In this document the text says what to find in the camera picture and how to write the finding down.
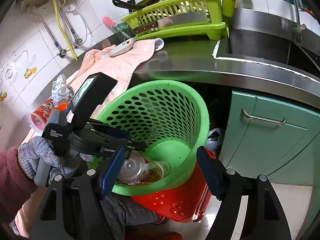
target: green dish rack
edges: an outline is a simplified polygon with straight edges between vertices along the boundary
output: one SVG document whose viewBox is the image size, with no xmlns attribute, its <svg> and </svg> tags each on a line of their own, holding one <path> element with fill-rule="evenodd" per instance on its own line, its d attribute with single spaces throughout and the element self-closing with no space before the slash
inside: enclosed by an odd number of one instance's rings
<svg viewBox="0 0 320 240">
<path fill-rule="evenodd" d="M 135 39 L 208 35 L 210 40 L 219 40 L 221 36 L 228 36 L 228 26 L 223 19 L 224 16 L 232 17 L 235 3 L 236 0 L 165 0 L 129 14 L 121 20 L 134 29 L 165 17 L 202 10 L 207 14 L 206 21 L 168 26 L 161 29 L 152 28 L 137 34 Z"/>
</svg>

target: kitchen sink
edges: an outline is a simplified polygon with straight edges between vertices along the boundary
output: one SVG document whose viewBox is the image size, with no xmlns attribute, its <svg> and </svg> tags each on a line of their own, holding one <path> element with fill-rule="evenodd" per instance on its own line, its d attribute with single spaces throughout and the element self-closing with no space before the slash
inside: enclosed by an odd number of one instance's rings
<svg viewBox="0 0 320 240">
<path fill-rule="evenodd" d="M 278 62 L 320 78 L 319 55 L 296 42 L 271 34 L 231 29 L 227 53 L 253 57 L 255 61 Z"/>
</svg>

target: green plastic basket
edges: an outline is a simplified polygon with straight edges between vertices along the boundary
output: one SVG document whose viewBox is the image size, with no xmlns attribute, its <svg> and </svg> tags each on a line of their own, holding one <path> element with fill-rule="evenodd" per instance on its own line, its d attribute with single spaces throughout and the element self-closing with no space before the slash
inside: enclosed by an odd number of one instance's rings
<svg viewBox="0 0 320 240">
<path fill-rule="evenodd" d="M 232 17 L 236 0 L 164 0 L 149 5 L 123 17 L 132 29 L 146 23 L 160 20 L 173 15 L 193 11 L 205 11 L 206 20 L 197 23 L 184 23 L 165 28 L 152 28 L 139 33 L 135 39 L 168 38 L 186 35 L 208 35 L 210 40 L 219 40 L 227 35 L 228 28 L 222 16 Z"/>
<path fill-rule="evenodd" d="M 146 195 L 185 183 L 196 163 L 196 150 L 206 143 L 209 114 L 201 96 L 190 86 L 171 80 L 151 81 L 135 86 L 113 100 L 98 120 L 127 130 L 134 140 L 145 142 L 147 158 L 166 161 L 171 172 L 145 186 L 116 183 L 113 192 Z"/>
</svg>

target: device screen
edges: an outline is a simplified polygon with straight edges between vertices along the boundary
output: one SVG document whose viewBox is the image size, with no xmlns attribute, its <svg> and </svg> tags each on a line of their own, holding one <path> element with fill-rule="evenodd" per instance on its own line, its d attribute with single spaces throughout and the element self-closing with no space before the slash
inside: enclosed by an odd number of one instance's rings
<svg viewBox="0 0 320 240">
<path fill-rule="evenodd" d="M 88 78 L 84 82 L 84 84 L 79 88 L 79 90 L 77 91 L 77 93 L 75 94 L 75 96 L 72 99 L 72 103 L 73 103 L 74 106 L 77 106 L 77 104 L 79 103 L 79 101 L 82 98 L 83 94 L 86 92 L 86 90 L 88 89 L 88 87 L 90 86 L 90 84 L 92 83 L 94 78 L 95 77 Z"/>
</svg>

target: frying pan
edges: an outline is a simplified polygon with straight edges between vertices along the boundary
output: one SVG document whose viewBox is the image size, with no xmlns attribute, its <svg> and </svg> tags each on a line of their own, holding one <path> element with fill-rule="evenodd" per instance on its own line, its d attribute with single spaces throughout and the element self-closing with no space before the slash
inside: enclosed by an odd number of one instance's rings
<svg viewBox="0 0 320 240">
<path fill-rule="evenodd" d="M 163 1 L 163 0 L 141 0 L 137 4 L 127 3 L 127 2 L 124 2 L 121 0 L 112 0 L 112 3 L 114 6 L 117 6 L 120 8 L 131 9 L 131 10 L 137 11 L 137 10 L 141 10 L 141 9 L 145 8 L 146 6 L 149 6 L 151 4 L 155 4 L 160 1 Z"/>
</svg>

